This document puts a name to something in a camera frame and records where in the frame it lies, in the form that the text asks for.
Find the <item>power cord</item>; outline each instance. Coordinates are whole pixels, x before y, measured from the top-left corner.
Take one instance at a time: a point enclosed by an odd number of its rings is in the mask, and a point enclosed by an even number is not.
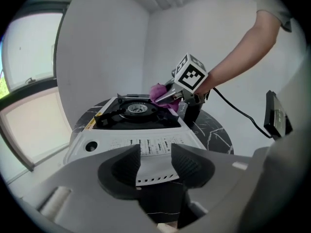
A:
[[[233,109],[235,109],[236,111],[240,112],[243,116],[247,117],[248,119],[250,119],[252,121],[252,123],[255,125],[255,127],[266,137],[268,138],[272,138],[272,136],[268,135],[265,131],[263,131],[257,124],[256,122],[248,115],[245,114],[243,111],[240,111],[237,107],[235,107],[232,103],[230,103],[220,92],[219,90],[217,90],[216,88],[213,88],[214,91],[223,99],[225,100],[225,102],[227,104],[229,104]]]

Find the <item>portable gas stove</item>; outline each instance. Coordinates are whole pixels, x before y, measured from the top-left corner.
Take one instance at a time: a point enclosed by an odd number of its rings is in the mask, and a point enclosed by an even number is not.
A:
[[[136,185],[163,183],[179,178],[171,164],[172,143],[205,149],[174,110],[154,105],[147,95],[118,95],[77,135],[64,163],[140,144]]]

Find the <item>marble tabletop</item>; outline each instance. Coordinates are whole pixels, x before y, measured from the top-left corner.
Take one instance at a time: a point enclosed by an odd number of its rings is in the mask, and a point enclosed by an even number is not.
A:
[[[100,102],[86,111],[77,121],[71,137],[71,144],[79,132],[91,121],[109,100]],[[183,119],[187,105],[179,104],[178,115]],[[201,110],[197,120],[191,126],[192,131],[207,150],[233,154],[231,140],[221,124],[210,114]],[[141,187],[143,196],[139,204],[155,223],[177,221],[184,197],[184,188],[180,179]]]
[[[109,100],[106,100],[96,104],[80,117],[72,131],[69,145],[108,101]],[[177,113],[182,119],[185,115],[186,108],[187,104],[184,102],[179,104]],[[191,129],[207,150],[219,153],[234,153],[227,132],[223,126],[207,112],[201,110],[197,120],[194,122],[193,126],[191,126]]]

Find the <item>white cube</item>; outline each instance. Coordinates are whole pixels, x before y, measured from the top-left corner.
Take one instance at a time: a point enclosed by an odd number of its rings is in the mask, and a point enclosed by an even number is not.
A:
[[[187,91],[194,93],[207,76],[204,65],[187,53],[176,68],[174,82]]]

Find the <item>gray sleeve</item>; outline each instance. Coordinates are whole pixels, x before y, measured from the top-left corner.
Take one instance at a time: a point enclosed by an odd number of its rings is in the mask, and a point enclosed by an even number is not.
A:
[[[291,32],[291,13],[281,0],[256,0],[257,11],[265,10],[280,20],[285,31]]]

